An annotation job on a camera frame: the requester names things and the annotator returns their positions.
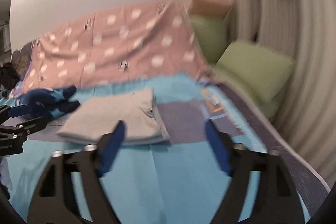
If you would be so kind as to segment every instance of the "pink fabric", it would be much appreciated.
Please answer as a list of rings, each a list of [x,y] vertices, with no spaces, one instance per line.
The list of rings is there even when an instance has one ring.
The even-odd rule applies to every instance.
[[[182,3],[172,1],[104,10],[65,24],[38,37],[22,92],[179,72],[205,76],[208,64],[185,18]]]

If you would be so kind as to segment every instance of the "folded beige cloth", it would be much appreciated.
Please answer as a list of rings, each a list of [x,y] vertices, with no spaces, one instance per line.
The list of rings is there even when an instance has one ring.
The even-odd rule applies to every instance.
[[[149,88],[87,100],[70,116],[58,134],[76,143],[96,143],[120,120],[126,123],[124,145],[151,144],[169,139],[156,107],[153,89]]]

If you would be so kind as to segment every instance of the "dark blue folded clothing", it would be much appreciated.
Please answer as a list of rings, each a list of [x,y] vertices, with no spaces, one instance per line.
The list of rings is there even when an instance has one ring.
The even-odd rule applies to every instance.
[[[44,116],[53,120],[80,106],[79,101],[69,100],[76,91],[74,85],[63,89],[34,89],[17,97],[14,106],[32,106],[31,112],[25,115],[27,119]]]

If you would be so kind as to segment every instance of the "blue bed sheet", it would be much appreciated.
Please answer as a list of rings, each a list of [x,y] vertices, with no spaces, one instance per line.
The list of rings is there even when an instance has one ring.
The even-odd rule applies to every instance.
[[[92,96],[121,94],[144,87],[154,88],[158,103],[202,99],[203,86],[184,74],[83,89],[77,92],[75,99],[84,102]],[[215,86],[210,88],[244,132],[233,137],[234,142],[264,152],[265,146],[239,110]],[[10,202],[24,219],[35,185],[51,153],[55,150],[72,152],[81,148],[81,145],[72,143],[27,140],[24,153],[8,159],[13,184]],[[81,214],[90,220],[79,174],[74,173],[73,179]],[[112,171],[101,179],[101,183],[122,223],[204,224],[211,221],[230,180],[219,169],[208,142],[201,141],[123,147]],[[259,173],[252,172],[240,220],[251,214],[258,180]],[[302,201],[301,204],[307,221],[310,218],[308,211]]]

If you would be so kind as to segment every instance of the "metal bolt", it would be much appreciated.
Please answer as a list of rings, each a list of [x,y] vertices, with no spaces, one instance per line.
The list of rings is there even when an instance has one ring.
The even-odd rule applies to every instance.
[[[246,150],[245,145],[243,145],[242,143],[235,143],[235,144],[233,145],[233,148],[234,148],[234,149],[237,149],[237,150]]]
[[[279,156],[280,155],[280,151],[277,150],[277,149],[271,149],[268,153],[270,155],[273,155],[273,156]]]
[[[54,152],[52,153],[52,156],[53,156],[53,157],[60,157],[60,156],[62,156],[62,155],[63,155],[62,150],[56,150],[56,151],[54,151]]]
[[[93,151],[93,150],[96,150],[97,149],[97,145],[96,144],[89,144],[89,145],[86,145],[84,147],[84,151]]]

